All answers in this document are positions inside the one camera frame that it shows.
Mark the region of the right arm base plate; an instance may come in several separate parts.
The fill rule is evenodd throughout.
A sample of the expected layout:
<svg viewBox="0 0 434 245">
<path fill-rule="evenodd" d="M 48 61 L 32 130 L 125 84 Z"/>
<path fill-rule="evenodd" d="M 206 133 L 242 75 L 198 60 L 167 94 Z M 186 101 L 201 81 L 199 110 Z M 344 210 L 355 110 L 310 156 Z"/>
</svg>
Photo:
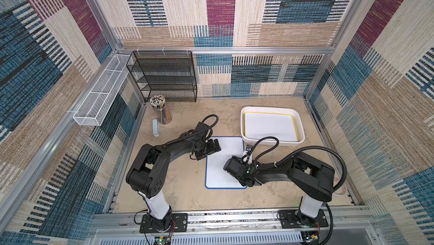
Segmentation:
<svg viewBox="0 0 434 245">
<path fill-rule="evenodd" d="M 280 210 L 276 217 L 280 221 L 283 229 L 329 227 L 323 210 L 319 210 L 317 217 L 314 219 L 301 213 L 298 214 L 298 209 Z"/>
</svg>

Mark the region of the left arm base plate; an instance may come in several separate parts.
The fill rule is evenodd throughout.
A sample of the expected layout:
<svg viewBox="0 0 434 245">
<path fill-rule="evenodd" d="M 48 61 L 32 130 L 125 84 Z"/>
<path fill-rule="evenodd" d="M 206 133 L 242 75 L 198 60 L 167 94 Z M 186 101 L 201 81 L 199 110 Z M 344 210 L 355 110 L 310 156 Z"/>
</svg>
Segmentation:
<svg viewBox="0 0 434 245">
<path fill-rule="evenodd" d="M 140 224 L 140 233 L 184 233 L 187 230 L 188 214 L 171 213 L 162 220 L 157 220 L 151 215 L 145 215 Z"/>
</svg>

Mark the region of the yellow whiteboard back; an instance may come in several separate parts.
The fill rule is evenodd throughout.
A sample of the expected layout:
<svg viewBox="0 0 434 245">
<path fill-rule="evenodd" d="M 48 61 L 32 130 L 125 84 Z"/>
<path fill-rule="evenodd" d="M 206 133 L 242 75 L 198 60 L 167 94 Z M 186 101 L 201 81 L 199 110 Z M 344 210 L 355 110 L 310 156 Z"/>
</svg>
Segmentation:
<svg viewBox="0 0 434 245">
<path fill-rule="evenodd" d="M 280 142 L 299 142 L 304 139 L 292 115 L 266 112 L 244 114 L 244 136 L 250 140 L 271 136 Z"/>
</svg>

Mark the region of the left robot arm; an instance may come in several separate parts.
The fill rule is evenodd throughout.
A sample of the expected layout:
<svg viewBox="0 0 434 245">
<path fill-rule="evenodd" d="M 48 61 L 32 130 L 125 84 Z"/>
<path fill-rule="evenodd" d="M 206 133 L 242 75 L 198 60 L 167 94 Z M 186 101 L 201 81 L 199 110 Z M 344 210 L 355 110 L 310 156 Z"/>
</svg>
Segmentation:
<svg viewBox="0 0 434 245">
<path fill-rule="evenodd" d="M 211 128 L 190 130 L 162 145 L 145 144 L 137 154 L 125 181 L 145 201 L 146 218 L 156 229 L 163 231 L 172 226 L 172 208 L 162 191 L 170 163 L 187 153 L 201 160 L 219 152 L 220 145 L 211 136 Z"/>
</svg>

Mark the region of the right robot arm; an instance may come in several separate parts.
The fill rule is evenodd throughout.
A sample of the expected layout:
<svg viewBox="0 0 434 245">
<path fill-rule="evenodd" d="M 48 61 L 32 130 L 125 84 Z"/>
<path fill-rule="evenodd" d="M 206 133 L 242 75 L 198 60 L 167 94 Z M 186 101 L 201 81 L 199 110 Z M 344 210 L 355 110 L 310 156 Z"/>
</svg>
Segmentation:
<svg viewBox="0 0 434 245">
<path fill-rule="evenodd" d="M 294 154 L 281 166 L 275 163 L 270 168 L 262 164 L 254 166 L 233 156 L 227 160 L 223 169 L 247 187 L 269 182 L 294 183 L 305 193 L 298 210 L 291 217 L 300 227 L 319 224 L 320 209 L 332 200 L 334 168 L 304 152 Z"/>
</svg>

